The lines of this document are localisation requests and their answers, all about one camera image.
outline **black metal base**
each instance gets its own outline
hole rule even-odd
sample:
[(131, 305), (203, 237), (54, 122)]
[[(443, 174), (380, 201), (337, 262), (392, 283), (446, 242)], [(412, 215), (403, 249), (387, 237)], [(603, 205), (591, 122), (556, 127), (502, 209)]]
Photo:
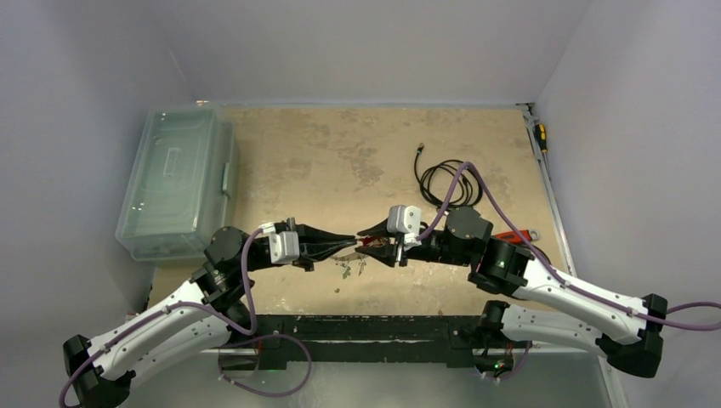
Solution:
[[(508, 341), (490, 339), (478, 330), (481, 316), (297, 316), (260, 314), (258, 336), (279, 332), (304, 343), (313, 361), (354, 363), (445, 363), (474, 367), (484, 360), (474, 349), (503, 349)], [(230, 343), (244, 340), (235, 334)], [(515, 347), (523, 348), (518, 342)], [(289, 361), (305, 361), (296, 345), (263, 341), (259, 370), (284, 370)], [(252, 370), (228, 365), (228, 370)]]

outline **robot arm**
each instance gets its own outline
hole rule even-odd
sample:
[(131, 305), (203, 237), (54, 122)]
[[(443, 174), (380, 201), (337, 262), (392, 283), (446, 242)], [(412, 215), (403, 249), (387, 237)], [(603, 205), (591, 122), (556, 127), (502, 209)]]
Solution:
[[(622, 313), (567, 286), (662, 319), (666, 317), (666, 299), (653, 294), (643, 298), (621, 295), (554, 269), (563, 280), (559, 282), (525, 248), (491, 237), (493, 225), (472, 207), (450, 210), (442, 230), (425, 231), (420, 215), (417, 207), (392, 207), (388, 218), (358, 233), (372, 244), (356, 251), (391, 267), (406, 266), (408, 259), (469, 266), (468, 280), (479, 289), (533, 300), (561, 312), (533, 311), (530, 316), (536, 318), (529, 318), (505, 303), (506, 307), (494, 314), (484, 313), (485, 319), (488, 315), (495, 319), (486, 322), (486, 330), (503, 334), (509, 341), (537, 340), (585, 349), (606, 356), (614, 367), (639, 377), (656, 374), (663, 345), (661, 325)], [(498, 309), (497, 304), (489, 304)]]
[[(68, 375), (85, 365), (72, 382), (82, 407), (118, 406), (128, 397), (131, 383), (134, 388), (203, 349), (227, 343), (231, 334), (227, 324), (210, 312), (246, 326), (250, 314), (240, 303), (246, 287), (239, 269), (247, 242), (250, 271), (284, 264), (313, 270), (314, 262), (356, 243), (352, 235), (296, 225), (293, 218), (272, 224), (268, 230), (273, 232), (248, 241), (249, 235), (238, 229), (219, 229), (205, 251), (207, 262), (171, 295), (105, 334), (90, 339), (77, 335), (66, 341), (63, 352)], [(253, 332), (244, 334), (250, 337)], [(88, 364), (91, 356), (94, 360)]]

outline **container lid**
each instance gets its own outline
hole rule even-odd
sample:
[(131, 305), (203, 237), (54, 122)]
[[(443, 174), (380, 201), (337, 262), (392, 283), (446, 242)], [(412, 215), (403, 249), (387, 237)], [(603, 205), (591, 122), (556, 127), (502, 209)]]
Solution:
[(123, 206), (119, 238), (197, 229), (218, 125), (213, 109), (151, 115), (130, 180), (131, 196)]

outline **screwdriver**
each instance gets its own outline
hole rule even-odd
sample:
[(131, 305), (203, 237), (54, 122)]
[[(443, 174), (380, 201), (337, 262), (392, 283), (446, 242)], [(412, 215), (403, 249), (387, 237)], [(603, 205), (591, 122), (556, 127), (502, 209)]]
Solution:
[(538, 123), (535, 127), (533, 127), (533, 137), (536, 138), (538, 148), (541, 149), (543, 164), (546, 166), (546, 173), (548, 173), (548, 178), (551, 179), (551, 170), (548, 168), (548, 143), (546, 141), (546, 127), (544, 127), (542, 123)]

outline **cable connector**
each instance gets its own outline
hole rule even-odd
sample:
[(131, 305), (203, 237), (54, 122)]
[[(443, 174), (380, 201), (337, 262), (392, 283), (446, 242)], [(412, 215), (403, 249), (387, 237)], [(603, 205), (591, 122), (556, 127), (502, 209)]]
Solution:
[(482, 371), (480, 373), (480, 380), (481, 381), (487, 381), (489, 383), (493, 383), (494, 385), (500, 385), (501, 384), (501, 378), (500, 377), (490, 377), (485, 374), (485, 371)]
[(264, 234), (270, 234), (271, 232), (275, 232), (275, 224), (274, 223), (263, 223), (258, 226), (259, 230), (263, 230)]

